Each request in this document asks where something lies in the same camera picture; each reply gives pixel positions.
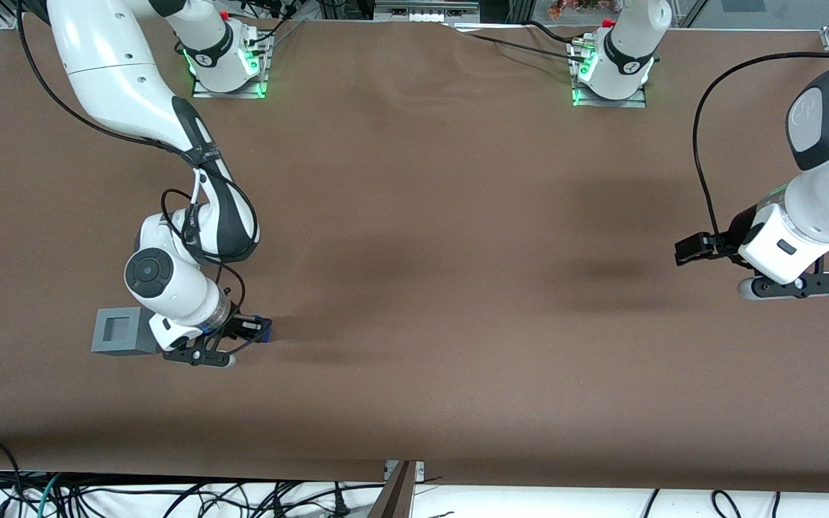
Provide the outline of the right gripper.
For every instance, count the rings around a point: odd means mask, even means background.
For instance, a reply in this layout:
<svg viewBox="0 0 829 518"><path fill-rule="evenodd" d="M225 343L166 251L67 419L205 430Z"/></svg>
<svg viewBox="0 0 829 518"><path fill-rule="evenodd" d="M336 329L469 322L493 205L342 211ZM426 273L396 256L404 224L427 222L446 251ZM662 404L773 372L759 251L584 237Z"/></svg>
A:
<svg viewBox="0 0 829 518"><path fill-rule="evenodd" d="M160 314L149 318L149 329L163 351L184 347L199 337L223 337L241 340L243 343L268 343L271 338L272 321L260 316L253 320L227 320L181 324Z"/></svg>

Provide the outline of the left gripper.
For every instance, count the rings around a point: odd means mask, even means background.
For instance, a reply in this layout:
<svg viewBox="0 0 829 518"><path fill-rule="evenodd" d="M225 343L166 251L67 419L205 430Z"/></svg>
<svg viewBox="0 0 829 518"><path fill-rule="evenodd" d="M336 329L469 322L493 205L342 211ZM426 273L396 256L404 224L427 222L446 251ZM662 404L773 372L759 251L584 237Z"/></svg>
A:
<svg viewBox="0 0 829 518"><path fill-rule="evenodd" d="M754 204L734 217L726 233L675 243L675 263L730 259L730 250L776 284L797 280L829 253L829 211L820 204Z"/></svg>

